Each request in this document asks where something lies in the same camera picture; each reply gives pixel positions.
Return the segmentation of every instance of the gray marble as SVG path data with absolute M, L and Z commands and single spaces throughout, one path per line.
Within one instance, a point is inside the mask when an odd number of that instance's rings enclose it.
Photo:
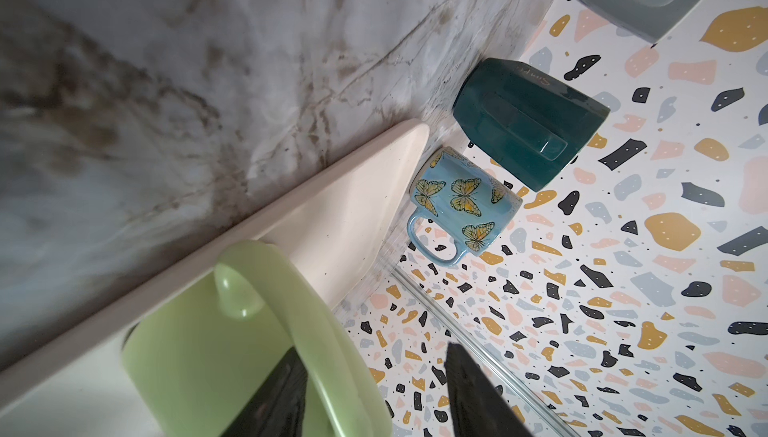
M 0 368 L 403 119 L 461 141 L 551 1 L 0 0 Z

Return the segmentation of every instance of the teal mug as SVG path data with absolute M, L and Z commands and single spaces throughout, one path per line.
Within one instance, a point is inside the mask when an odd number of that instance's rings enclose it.
M 523 201 L 472 161 L 444 147 L 433 154 L 411 183 L 416 210 L 408 219 L 408 237 L 427 259 L 439 266 L 456 265 L 467 252 L 485 252 L 512 221 Z M 432 219 L 453 237 L 456 255 L 441 259 L 416 236 L 416 221 Z

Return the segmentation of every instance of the blue mug handle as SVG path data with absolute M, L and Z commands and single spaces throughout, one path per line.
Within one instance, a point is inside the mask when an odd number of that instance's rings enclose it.
M 416 248 L 419 250 L 419 252 L 423 253 L 427 259 L 430 259 L 432 262 L 436 263 L 438 266 L 441 267 L 451 267 L 455 266 L 459 260 L 464 257 L 464 254 L 466 254 L 469 251 L 469 247 L 467 247 L 463 242 L 453 239 L 453 243 L 456 245 L 456 255 L 453 256 L 452 259 L 446 260 L 441 259 L 440 257 L 437 257 L 434 253 L 432 253 L 430 250 L 428 250 L 426 247 L 422 245 L 422 241 L 418 240 L 418 237 L 416 236 L 416 219 L 422 218 L 422 219 L 429 219 L 430 217 L 427 216 L 425 213 L 421 212 L 420 209 L 416 209 L 413 214 L 411 214 L 411 217 L 408 219 L 408 225 L 406 226 L 406 230 L 408 231 L 408 238 L 411 239 L 411 242 L 413 242 L 413 245 L 416 246 Z

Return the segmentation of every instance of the light green mug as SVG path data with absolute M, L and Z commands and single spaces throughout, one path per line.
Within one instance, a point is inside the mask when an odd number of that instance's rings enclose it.
M 370 371 L 314 289 L 277 247 L 253 240 L 142 320 L 123 365 L 169 437 L 217 437 L 295 347 L 306 367 L 302 435 L 389 437 Z

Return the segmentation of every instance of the white tray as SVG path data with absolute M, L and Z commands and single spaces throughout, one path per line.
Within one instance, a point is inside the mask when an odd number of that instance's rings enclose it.
M 0 435 L 162 435 L 120 365 L 129 329 L 245 239 L 278 245 L 333 307 L 373 264 L 428 135 L 401 122 L 0 373 Z

